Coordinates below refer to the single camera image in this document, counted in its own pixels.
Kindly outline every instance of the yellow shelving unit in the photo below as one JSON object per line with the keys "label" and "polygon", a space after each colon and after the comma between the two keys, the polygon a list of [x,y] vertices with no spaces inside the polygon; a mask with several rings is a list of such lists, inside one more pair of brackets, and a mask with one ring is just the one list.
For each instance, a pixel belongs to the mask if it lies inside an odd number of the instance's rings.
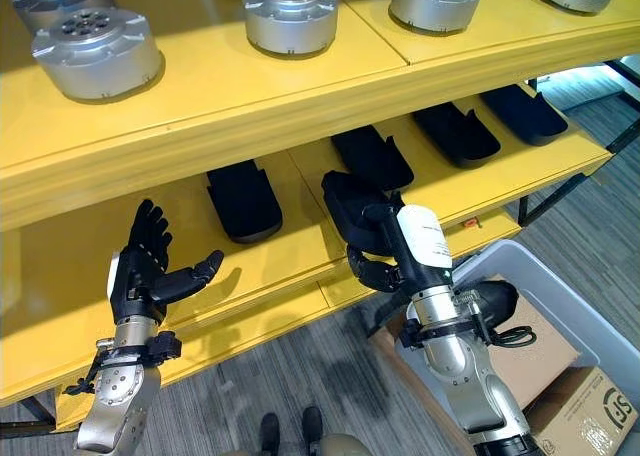
{"label": "yellow shelving unit", "polygon": [[[501,237],[513,236],[520,227],[502,210],[479,218],[481,227],[458,225],[446,231],[452,254],[463,256]],[[254,346],[322,318],[373,293],[353,276],[325,279],[285,296],[271,298],[245,312],[189,333],[183,338],[182,357],[160,367],[162,384],[169,385],[212,364],[236,356]],[[57,430],[73,429],[87,415],[93,396],[67,396],[62,389],[74,384],[77,373],[56,391]]]}
{"label": "yellow shelving unit", "polygon": [[[185,345],[162,368],[168,384],[370,294],[350,276],[322,201],[322,175],[342,167],[327,136],[372,122],[393,134],[416,174],[405,201],[433,208],[460,256],[519,230],[505,202],[610,157],[574,125],[526,146],[467,96],[640,51],[640,0],[613,0],[594,17],[482,0],[469,29],[446,37],[397,26],[389,0],[342,0],[332,46],[293,60],[247,42],[241,0],[117,1],[148,17],[166,70],[134,97],[88,105],[55,89],[0,0],[2,406],[83,375],[94,341],[112,335],[108,261],[142,198],[167,213],[172,268],[215,248],[227,255],[212,285],[169,310],[166,327]],[[482,168],[452,167],[403,116],[450,100],[475,108],[502,144]],[[239,246],[203,173],[249,158],[267,170],[284,226]],[[459,224],[475,216],[479,225]],[[59,428],[77,424],[88,401],[59,397]]]}

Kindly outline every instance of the white tag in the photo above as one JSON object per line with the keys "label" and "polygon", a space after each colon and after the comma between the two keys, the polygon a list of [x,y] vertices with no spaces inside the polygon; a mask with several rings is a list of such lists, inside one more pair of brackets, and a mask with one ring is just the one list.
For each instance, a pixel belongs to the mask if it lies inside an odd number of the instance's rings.
{"label": "white tag", "polygon": [[109,276],[107,277],[107,299],[111,300],[113,286],[116,284],[116,273],[118,272],[118,262],[120,261],[120,251],[114,251],[111,255],[111,264],[109,265]]}
{"label": "white tag", "polygon": [[398,223],[414,259],[425,266],[451,268],[451,253],[436,213],[409,204],[398,212]]}

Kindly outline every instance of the person's feet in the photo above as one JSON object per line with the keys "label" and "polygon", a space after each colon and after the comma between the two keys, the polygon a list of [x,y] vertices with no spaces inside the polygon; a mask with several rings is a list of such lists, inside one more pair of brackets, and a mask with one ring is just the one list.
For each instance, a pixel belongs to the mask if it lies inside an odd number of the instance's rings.
{"label": "person's feet", "polygon": [[277,456],[280,449],[280,421],[275,413],[267,413],[260,423],[260,444],[262,454]]}
{"label": "person's feet", "polygon": [[316,443],[322,439],[322,432],[322,413],[317,406],[309,406],[302,413],[302,434],[309,456],[315,454]]}

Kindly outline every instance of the black wire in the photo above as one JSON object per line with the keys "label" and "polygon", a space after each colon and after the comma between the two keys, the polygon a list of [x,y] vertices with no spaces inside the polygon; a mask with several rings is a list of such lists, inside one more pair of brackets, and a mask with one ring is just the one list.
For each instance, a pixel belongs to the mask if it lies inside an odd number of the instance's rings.
{"label": "black wire", "polygon": [[501,348],[522,348],[535,343],[537,340],[538,336],[533,332],[531,326],[516,326],[502,333],[493,331],[491,335],[491,343]]}

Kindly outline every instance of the gray trouser leg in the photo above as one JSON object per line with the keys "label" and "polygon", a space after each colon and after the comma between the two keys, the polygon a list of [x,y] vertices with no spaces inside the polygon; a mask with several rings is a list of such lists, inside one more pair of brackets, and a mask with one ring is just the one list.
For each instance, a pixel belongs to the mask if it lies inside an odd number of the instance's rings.
{"label": "gray trouser leg", "polygon": [[373,454],[353,436],[329,434],[320,440],[318,456],[373,456]]}

